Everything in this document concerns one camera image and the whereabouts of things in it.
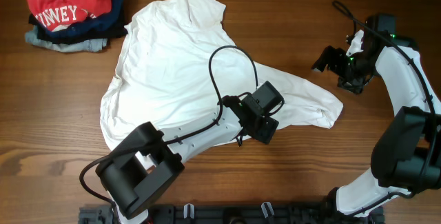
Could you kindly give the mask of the white t-shirt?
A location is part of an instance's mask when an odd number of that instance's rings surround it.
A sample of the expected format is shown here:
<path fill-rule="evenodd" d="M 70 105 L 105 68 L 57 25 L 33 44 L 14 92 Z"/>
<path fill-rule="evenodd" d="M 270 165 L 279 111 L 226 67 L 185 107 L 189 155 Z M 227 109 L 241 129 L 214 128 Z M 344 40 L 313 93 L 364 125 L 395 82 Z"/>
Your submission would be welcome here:
<path fill-rule="evenodd" d="M 331 128 L 343 109 L 332 93 L 295 75 L 251 62 L 222 27 L 217 0 L 149 3 L 127 25 L 114 77 L 101 100 L 100 125 L 114 149 L 137 126 L 175 128 L 218 108 L 218 98 L 270 82 L 284 98 L 279 128 Z"/>

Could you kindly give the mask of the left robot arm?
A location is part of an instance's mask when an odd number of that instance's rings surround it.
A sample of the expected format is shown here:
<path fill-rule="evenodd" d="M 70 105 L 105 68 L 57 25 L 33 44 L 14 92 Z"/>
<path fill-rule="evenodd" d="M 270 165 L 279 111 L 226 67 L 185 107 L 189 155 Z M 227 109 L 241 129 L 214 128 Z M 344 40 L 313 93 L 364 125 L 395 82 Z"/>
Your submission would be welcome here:
<path fill-rule="evenodd" d="M 175 128 L 157 130 L 139 125 L 96 168 L 116 204 L 122 223 L 142 223 L 150 208 L 184 170 L 184 164 L 205 150 L 244 136 L 268 144 L 278 127 L 273 114 L 284 98 L 268 81 L 253 93 L 224 96 L 211 114 Z"/>

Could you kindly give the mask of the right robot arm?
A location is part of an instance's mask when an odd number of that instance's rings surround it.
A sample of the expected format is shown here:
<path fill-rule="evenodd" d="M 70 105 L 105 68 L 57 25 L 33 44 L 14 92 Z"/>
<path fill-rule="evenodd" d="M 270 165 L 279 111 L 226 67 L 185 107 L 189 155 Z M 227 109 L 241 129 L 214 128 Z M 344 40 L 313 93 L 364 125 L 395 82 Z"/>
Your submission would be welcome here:
<path fill-rule="evenodd" d="M 348 50 L 326 47 L 312 70 L 338 75 L 338 87 L 360 94 L 374 77 L 387 87 L 394 119 L 376 143 L 369 169 L 335 188 L 338 216 L 367 217 L 384 203 L 440 189 L 440 100 L 420 63 L 416 42 L 396 34 L 396 18 L 375 14 L 347 37 Z"/>

